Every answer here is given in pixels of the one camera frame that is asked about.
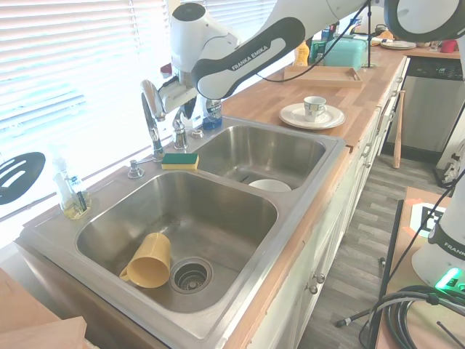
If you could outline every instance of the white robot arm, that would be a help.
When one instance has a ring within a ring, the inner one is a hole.
[[[457,39],[465,34],[465,0],[372,1],[384,6],[389,29],[406,41]],[[180,81],[195,87],[204,97],[226,98],[241,82],[366,3],[278,0],[260,31],[243,44],[203,6],[183,4],[171,19],[172,65]]]

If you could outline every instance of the gray floor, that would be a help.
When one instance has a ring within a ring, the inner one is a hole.
[[[443,193],[432,168],[403,159],[400,169],[393,169],[391,156],[377,158],[299,349],[361,348],[358,333],[365,318],[342,329],[333,323],[376,301],[382,275],[378,259],[387,255],[397,201],[404,198],[405,188]]]

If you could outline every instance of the yellow bottle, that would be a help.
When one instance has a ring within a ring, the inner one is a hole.
[[[302,42],[296,49],[296,60],[294,65],[300,65],[302,67],[308,65],[308,56],[310,55],[310,49],[307,46],[307,43]]]

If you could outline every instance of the sponge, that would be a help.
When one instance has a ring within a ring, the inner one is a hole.
[[[198,154],[166,154],[161,162],[162,169],[197,169]]]

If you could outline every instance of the drain strainer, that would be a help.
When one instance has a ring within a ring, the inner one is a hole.
[[[201,258],[187,258],[171,270],[171,287],[183,294],[192,294],[204,289],[211,280],[210,264]]]

